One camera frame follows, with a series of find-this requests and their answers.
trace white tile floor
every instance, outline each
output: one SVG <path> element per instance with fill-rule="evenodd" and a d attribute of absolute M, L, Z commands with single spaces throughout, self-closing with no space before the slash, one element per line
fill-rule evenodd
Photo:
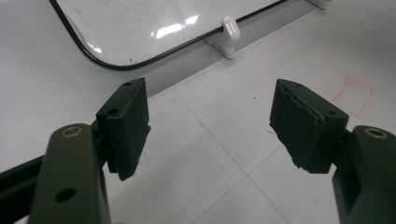
<path fill-rule="evenodd" d="M 343 108 L 350 115 L 349 130 L 366 124 L 396 133 L 395 11 L 393 0 L 333 1 L 328 10 L 316 10 L 239 50 L 234 60 L 221 60 L 151 97 L 152 130 L 135 176 L 120 182 L 116 175 L 106 175 L 113 223 L 338 223 L 331 181 L 334 169 L 328 175 L 298 170 L 269 128 L 276 79 L 300 82 Z M 59 52 L 54 55 L 68 60 Z M 131 79 L 87 65 L 85 72 L 97 73 L 92 79 L 82 75 L 84 70 L 63 63 L 54 67 L 71 72 L 52 77 L 44 63 L 32 64 L 46 77 L 38 82 L 37 77 L 13 76 L 21 76 L 23 87 L 45 83 L 46 88 L 54 88 L 32 92 L 42 94 L 44 103 L 53 108 L 21 106 L 24 99 L 31 100 L 24 92 L 30 89 L 18 89 L 17 79 L 3 82 L 2 94 L 15 94 L 18 101 L 2 97 L 0 103 L 7 110 L 19 110 L 0 114 L 5 136 L 0 143 L 2 157 L 12 154 L 16 163 L 42 154 L 41 149 L 26 149 L 25 142 L 44 147 L 55 128 L 92 121 L 91 115 L 109 93 Z M 69 84 L 72 78 L 80 80 L 74 89 L 59 90 L 53 84 Z M 52 91 L 54 97 L 47 97 Z M 61 97 L 65 102 L 57 103 Z M 62 107 L 69 102 L 78 112 Z M 27 119 L 29 111 L 35 114 Z M 54 117 L 58 113 L 65 116 Z M 15 127 L 17 118 L 21 120 Z M 13 138 L 14 145 L 7 140 L 18 130 L 37 125 L 46 132 L 39 139 L 24 133 L 23 141 Z M 20 150 L 11 152 L 12 148 Z M 2 160 L 2 169 L 15 165 Z"/>

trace white surface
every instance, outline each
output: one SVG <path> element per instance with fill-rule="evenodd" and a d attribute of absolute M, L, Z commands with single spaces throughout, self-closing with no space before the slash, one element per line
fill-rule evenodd
<path fill-rule="evenodd" d="M 278 0 L 57 0 L 81 43 L 98 60 L 142 63 Z"/>
<path fill-rule="evenodd" d="M 57 128 L 92 122 L 123 81 L 148 73 L 152 85 L 162 73 L 97 67 L 48 2 L 14 2 L 0 2 L 2 171 L 42 154 Z M 297 170 L 268 129 L 276 79 L 343 107 L 349 130 L 396 133 L 395 9 L 393 1 L 336 1 L 151 97 L 152 133 L 136 175 L 106 176 L 113 223 L 337 223 L 332 175 Z M 194 50 L 209 54 L 202 48 Z"/>

